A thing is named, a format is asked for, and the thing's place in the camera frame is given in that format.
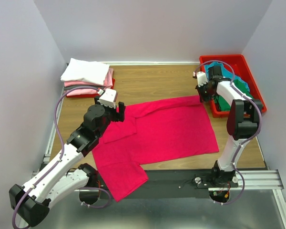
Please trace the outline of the magenta t shirt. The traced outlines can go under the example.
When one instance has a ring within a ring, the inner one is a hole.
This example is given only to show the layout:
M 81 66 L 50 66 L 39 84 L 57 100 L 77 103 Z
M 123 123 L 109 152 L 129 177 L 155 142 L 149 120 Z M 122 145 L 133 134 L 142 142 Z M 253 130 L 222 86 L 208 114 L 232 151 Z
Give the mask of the magenta t shirt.
M 219 147 L 199 96 L 129 105 L 112 122 L 92 154 L 115 201 L 148 180 L 143 165 L 216 153 Z

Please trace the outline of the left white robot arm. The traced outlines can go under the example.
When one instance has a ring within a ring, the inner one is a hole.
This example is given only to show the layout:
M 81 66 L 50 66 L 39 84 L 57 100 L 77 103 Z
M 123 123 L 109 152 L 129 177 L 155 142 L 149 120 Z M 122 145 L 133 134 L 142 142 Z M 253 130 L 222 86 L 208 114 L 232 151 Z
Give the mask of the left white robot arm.
M 60 200 L 77 189 L 92 188 L 96 184 L 97 172 L 82 164 L 73 175 L 67 172 L 86 157 L 99 143 L 99 139 L 111 122 L 124 121 L 125 105 L 109 107 L 96 100 L 83 116 L 81 125 L 71 133 L 61 151 L 44 169 L 31 180 L 9 190 L 10 204 L 14 210 L 12 225 L 16 229 L 16 217 L 20 216 L 28 227 L 40 224 Z

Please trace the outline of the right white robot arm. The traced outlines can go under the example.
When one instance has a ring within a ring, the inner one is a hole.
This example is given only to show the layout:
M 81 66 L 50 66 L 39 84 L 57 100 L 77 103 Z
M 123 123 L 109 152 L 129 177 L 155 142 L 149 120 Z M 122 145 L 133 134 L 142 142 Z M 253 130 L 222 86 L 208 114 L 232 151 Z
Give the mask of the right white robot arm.
M 212 76 L 208 77 L 198 67 L 193 73 L 193 78 L 197 80 L 196 90 L 200 102 L 208 102 L 219 95 L 230 105 L 226 123 L 229 138 L 207 179 L 213 186 L 220 187 L 233 181 L 241 153 L 260 133 L 263 104 L 238 89 L 233 79 L 223 77 L 219 66 L 215 66 L 211 73 Z

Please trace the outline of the green t shirt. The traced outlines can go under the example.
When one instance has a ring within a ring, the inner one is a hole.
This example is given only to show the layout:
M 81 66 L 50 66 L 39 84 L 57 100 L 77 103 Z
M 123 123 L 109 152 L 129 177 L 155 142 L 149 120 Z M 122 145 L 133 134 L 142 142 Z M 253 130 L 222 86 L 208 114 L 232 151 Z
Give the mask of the green t shirt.
M 250 94 L 250 90 L 248 90 L 247 84 L 243 83 L 242 81 L 238 79 L 234 80 L 233 83 L 242 93 L 245 93 L 248 97 L 253 99 L 253 96 Z M 231 106 L 222 96 L 216 95 L 214 97 L 214 102 L 215 104 L 217 104 L 218 110 L 223 111 L 223 112 L 230 111 Z

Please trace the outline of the blue t shirt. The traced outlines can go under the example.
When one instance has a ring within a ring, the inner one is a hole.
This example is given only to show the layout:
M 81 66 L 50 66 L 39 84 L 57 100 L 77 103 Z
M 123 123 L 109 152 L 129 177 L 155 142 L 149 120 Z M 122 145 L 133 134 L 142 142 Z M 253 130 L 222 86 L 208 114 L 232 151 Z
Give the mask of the blue t shirt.
M 206 71 L 206 73 L 207 73 L 208 78 L 210 78 L 209 73 L 208 73 L 208 70 L 209 70 L 209 68 L 211 68 L 211 67 L 213 67 L 213 66 L 220 66 L 220 67 L 221 67 L 221 71 L 222 71 L 223 77 L 229 78 L 229 79 L 232 79 L 232 78 L 233 78 L 233 73 L 231 72 L 231 68 L 230 68 L 230 67 L 227 67 L 227 68 L 226 68 L 226 65 L 224 65 L 224 63 L 219 62 L 219 61 L 213 61 L 213 62 L 210 62 L 210 63 L 204 65 L 204 69 L 205 69 L 205 71 Z M 250 92 L 248 83 L 245 82 L 244 80 L 242 80 L 242 79 L 241 79 L 239 76 L 237 76 L 237 75 L 235 75 L 234 84 L 235 84 L 235 86 L 237 86 L 240 90 L 246 89 L 248 92 Z

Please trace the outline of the red folded t shirt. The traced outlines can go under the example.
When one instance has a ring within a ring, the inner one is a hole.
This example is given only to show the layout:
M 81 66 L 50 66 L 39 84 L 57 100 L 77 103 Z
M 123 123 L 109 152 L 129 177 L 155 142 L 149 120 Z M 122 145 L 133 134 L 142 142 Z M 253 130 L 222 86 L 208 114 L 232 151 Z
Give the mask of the red folded t shirt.
M 96 88 L 110 88 L 113 89 L 115 84 L 115 79 L 112 78 L 111 83 L 106 83 L 104 86 L 100 85 L 94 85 L 92 83 L 87 82 L 81 82 L 81 81 L 70 81 L 70 82 L 64 82 L 64 91 L 68 91 L 71 88 L 79 87 L 79 86 L 94 86 Z M 93 98 L 97 96 L 97 92 L 94 89 L 77 89 L 75 91 L 72 91 L 71 93 L 67 94 L 67 97 L 69 98 Z

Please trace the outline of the pink folded t shirt lower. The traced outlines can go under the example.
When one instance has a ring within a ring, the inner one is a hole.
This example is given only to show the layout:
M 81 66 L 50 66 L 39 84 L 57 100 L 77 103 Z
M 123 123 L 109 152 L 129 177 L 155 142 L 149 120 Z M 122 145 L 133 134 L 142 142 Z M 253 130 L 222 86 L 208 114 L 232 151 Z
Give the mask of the pink folded t shirt lower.
M 66 96 L 67 97 L 89 98 L 89 97 L 95 97 L 97 95 L 99 95 L 98 91 L 87 88 L 87 89 L 79 89 L 79 90 L 76 89 L 76 90 L 73 90 L 73 91 L 67 93 Z

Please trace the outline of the red plastic bin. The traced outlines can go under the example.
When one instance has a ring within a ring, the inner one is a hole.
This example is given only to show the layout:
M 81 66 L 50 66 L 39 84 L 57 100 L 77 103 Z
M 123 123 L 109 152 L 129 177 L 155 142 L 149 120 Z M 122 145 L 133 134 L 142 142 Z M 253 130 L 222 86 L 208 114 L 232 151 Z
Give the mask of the red plastic bin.
M 213 61 L 219 61 L 224 63 L 227 67 L 231 68 L 233 75 L 239 76 L 242 80 L 248 83 L 250 94 L 254 99 L 258 99 L 262 102 L 262 113 L 267 111 L 266 104 L 263 97 L 259 91 L 259 87 L 256 83 L 256 77 L 253 71 L 250 69 L 246 58 L 241 54 L 225 54 L 225 55 L 202 55 L 199 57 L 200 63 L 210 63 Z

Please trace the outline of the white folded t shirt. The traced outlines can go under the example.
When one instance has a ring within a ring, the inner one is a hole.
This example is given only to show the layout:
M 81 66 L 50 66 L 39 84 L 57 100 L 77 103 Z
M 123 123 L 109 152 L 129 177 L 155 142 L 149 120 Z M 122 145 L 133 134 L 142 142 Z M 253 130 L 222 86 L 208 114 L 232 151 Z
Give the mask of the white folded t shirt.
M 81 81 L 103 85 L 109 68 L 109 64 L 102 62 L 89 62 L 71 58 L 67 68 L 61 75 L 61 81 Z

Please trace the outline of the grey folded t shirt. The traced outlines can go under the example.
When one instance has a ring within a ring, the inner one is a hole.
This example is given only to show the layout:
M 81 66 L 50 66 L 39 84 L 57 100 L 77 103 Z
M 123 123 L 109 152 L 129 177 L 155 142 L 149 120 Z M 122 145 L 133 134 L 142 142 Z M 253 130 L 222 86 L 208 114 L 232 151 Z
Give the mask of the grey folded t shirt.
M 96 90 L 98 91 L 99 89 L 105 89 L 106 87 L 104 86 L 96 86 L 96 85 L 72 85 L 72 86 L 64 86 L 63 89 L 65 91 L 68 91 L 68 90 L 71 90 L 71 89 L 74 89 L 76 88 L 77 90 L 79 89 L 93 89 L 93 90 Z

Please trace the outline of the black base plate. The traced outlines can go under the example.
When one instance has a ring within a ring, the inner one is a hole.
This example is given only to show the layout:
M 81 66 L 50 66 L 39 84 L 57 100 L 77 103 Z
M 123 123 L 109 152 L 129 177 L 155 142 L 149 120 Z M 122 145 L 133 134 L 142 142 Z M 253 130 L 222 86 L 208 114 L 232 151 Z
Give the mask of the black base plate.
M 83 190 L 95 192 L 102 198 L 160 199 L 216 198 L 227 201 L 230 188 L 237 187 L 235 175 L 218 177 L 209 169 L 202 170 L 100 170 Z

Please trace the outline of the aluminium frame rail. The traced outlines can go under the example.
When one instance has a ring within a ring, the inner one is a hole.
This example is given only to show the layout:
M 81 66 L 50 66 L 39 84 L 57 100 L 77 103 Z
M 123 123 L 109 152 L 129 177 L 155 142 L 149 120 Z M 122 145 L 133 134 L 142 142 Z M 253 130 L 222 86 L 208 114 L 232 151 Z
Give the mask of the aluminium frame rail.
M 51 177 L 47 175 L 41 181 L 38 179 L 41 174 L 37 174 L 24 184 L 24 189 L 32 188 L 33 195 L 62 194 L 83 188 L 97 172 L 93 168 L 76 169 L 68 175 L 62 177 Z M 233 181 L 237 182 L 237 187 L 231 190 L 263 190 L 263 189 L 283 189 L 279 173 L 274 170 L 245 170 L 235 174 Z

